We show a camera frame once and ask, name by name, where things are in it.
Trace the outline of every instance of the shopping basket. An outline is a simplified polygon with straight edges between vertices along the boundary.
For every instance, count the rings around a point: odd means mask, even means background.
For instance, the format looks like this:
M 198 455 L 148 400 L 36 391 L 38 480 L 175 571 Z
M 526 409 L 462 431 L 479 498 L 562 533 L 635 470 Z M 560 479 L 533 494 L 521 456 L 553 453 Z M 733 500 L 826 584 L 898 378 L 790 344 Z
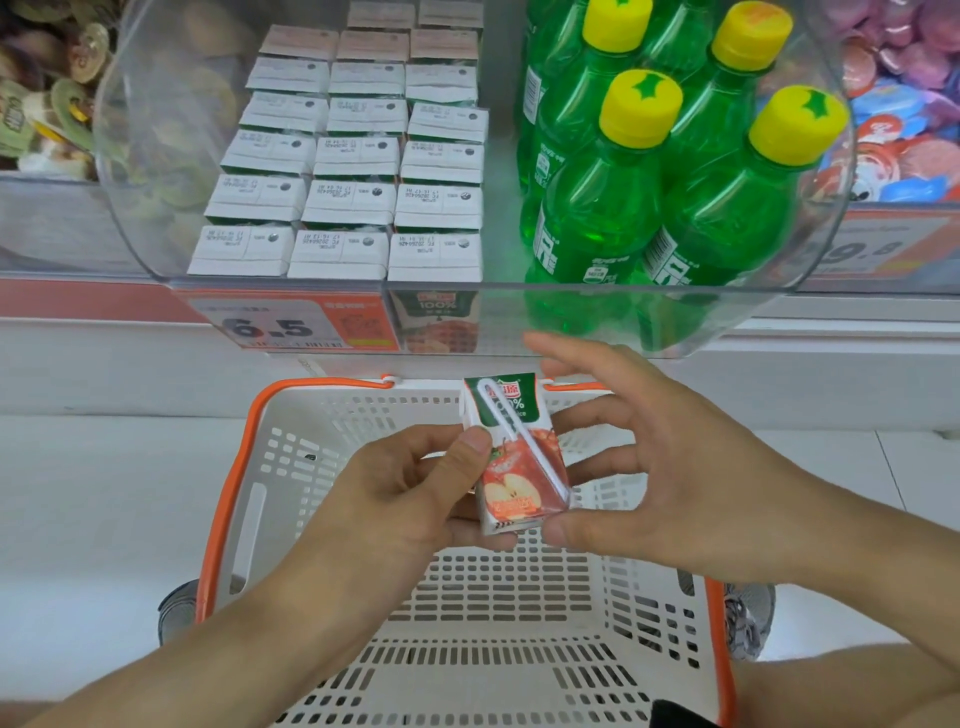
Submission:
M 293 545 L 350 456 L 410 425 L 460 421 L 460 380 L 301 379 L 253 403 L 204 558 L 198 619 Z M 556 412 L 604 394 L 547 385 Z M 632 442 L 608 425 L 561 438 L 575 462 Z M 575 505 L 633 508 L 643 476 L 597 480 Z M 554 726 L 649 722 L 667 699 L 732 724 L 723 587 L 630 559 L 547 546 L 441 552 L 356 662 L 281 725 Z

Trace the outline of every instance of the apple juice box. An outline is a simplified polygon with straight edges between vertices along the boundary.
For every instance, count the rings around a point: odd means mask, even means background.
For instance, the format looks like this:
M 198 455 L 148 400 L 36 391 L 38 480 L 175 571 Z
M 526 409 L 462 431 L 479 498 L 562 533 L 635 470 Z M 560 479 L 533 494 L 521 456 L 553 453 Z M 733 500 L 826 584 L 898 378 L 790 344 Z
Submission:
M 570 487 L 535 374 L 464 379 L 464 428 L 481 425 L 493 438 L 490 464 L 477 484 L 486 535 L 522 531 L 570 505 Z

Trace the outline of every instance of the hand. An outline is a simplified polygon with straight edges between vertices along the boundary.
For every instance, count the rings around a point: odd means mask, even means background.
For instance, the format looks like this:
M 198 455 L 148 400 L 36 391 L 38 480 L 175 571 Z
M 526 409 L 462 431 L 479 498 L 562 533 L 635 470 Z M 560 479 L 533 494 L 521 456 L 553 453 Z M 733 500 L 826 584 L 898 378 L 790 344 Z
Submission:
M 530 333 L 543 372 L 591 375 L 614 394 L 553 419 L 558 434 L 607 424 L 635 445 L 568 468 L 572 485 L 618 473 L 648 473 L 635 511 L 570 511 L 546 522 L 544 540 L 652 561 L 728 582 L 797 581 L 803 559 L 823 556 L 837 530 L 870 506 L 806 473 L 712 403 L 626 348 Z
M 315 595 L 319 587 L 325 603 L 339 599 L 342 629 L 356 633 L 359 650 L 437 551 L 516 545 L 514 534 L 481 535 L 476 499 L 467 495 L 491 445 L 482 427 L 450 425 L 411 427 L 360 448 L 272 578 L 294 592 Z

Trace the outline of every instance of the yellow bottle cap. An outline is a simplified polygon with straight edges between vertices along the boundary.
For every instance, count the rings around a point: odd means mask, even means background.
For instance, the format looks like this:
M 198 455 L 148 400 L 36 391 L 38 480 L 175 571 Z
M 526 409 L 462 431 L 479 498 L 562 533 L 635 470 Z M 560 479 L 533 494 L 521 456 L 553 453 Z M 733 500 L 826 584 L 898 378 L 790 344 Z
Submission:
M 750 142 L 762 155 L 788 167 L 819 159 L 847 128 L 847 105 L 807 85 L 791 85 L 773 95 L 750 129 Z
M 584 41 L 604 53 L 635 51 L 647 33 L 653 8 L 653 0 L 590 0 Z
M 656 71 L 624 71 L 615 79 L 600 112 L 600 131 L 629 149 L 660 146 L 677 123 L 684 93 Z
M 748 0 L 727 13 L 710 46 L 713 56 L 736 71 L 762 71 L 777 59 L 793 31 L 790 13 Z

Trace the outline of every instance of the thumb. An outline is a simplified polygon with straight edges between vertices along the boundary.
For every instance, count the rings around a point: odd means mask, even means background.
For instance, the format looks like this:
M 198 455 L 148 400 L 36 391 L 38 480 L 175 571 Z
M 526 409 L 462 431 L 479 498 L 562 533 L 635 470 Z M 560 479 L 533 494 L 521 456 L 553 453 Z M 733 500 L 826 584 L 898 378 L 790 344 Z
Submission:
M 453 506 L 472 488 L 490 462 L 492 440 L 483 427 L 471 427 L 457 438 L 414 491 L 426 499 L 445 520 Z
M 643 558 L 642 519 L 637 511 L 573 510 L 547 519 L 543 540 L 601 556 Z

